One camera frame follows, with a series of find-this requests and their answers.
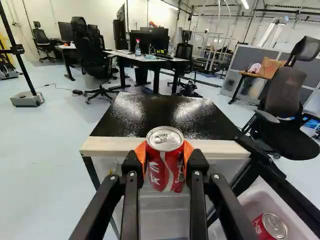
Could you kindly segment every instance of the red soda can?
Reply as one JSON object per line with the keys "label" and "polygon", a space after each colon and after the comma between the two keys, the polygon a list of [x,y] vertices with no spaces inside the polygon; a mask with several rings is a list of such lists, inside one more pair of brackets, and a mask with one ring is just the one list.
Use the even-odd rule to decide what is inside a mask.
{"label": "red soda can", "polygon": [[147,133],[145,151],[152,187],[159,192],[180,193],[185,184],[183,134],[171,126],[158,126]]}
{"label": "red soda can", "polygon": [[288,228],[285,223],[273,213],[262,213],[256,217],[252,225],[260,240],[286,240]]}

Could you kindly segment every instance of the light stand base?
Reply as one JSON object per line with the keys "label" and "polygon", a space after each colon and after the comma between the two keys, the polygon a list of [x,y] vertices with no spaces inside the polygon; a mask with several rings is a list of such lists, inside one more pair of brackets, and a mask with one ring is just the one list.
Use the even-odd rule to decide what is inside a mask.
{"label": "light stand base", "polygon": [[15,107],[39,107],[45,102],[44,96],[40,91],[33,96],[30,91],[20,92],[13,97],[10,97],[12,105]]}

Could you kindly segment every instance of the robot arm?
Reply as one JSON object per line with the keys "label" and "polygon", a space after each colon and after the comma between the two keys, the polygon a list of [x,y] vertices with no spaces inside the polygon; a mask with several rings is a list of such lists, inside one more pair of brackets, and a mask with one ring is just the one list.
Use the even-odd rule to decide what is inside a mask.
{"label": "robot arm", "polygon": [[[184,142],[183,173],[190,188],[190,240],[207,240],[205,195],[213,202],[228,240],[257,240],[258,236],[243,207],[218,172],[207,175],[209,164],[200,149]],[[124,196],[121,239],[139,240],[139,189],[146,172],[146,142],[125,158],[122,176],[105,177],[69,240],[102,240],[113,211]]]}

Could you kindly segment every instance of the ceiling light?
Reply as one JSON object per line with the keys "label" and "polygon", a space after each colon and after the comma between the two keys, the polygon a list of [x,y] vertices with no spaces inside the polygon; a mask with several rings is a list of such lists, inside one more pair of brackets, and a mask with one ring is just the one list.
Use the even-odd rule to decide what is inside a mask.
{"label": "ceiling light", "polygon": [[174,9],[174,10],[179,10],[179,8],[177,8],[176,6],[173,6],[165,1],[162,1],[162,0],[153,0],[154,2],[157,2],[157,3],[162,3],[163,5],[165,5],[167,8],[170,8],[170,9]]}
{"label": "ceiling light", "polygon": [[249,5],[247,3],[247,0],[241,0],[242,5],[244,6],[245,9],[249,9]]}

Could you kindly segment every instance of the power adapter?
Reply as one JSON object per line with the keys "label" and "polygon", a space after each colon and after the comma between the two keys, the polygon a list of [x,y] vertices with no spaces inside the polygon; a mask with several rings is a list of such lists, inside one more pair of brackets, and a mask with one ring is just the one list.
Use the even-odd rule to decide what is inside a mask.
{"label": "power adapter", "polygon": [[78,89],[73,90],[72,93],[76,94],[76,95],[83,95],[84,94],[81,90],[78,90]]}

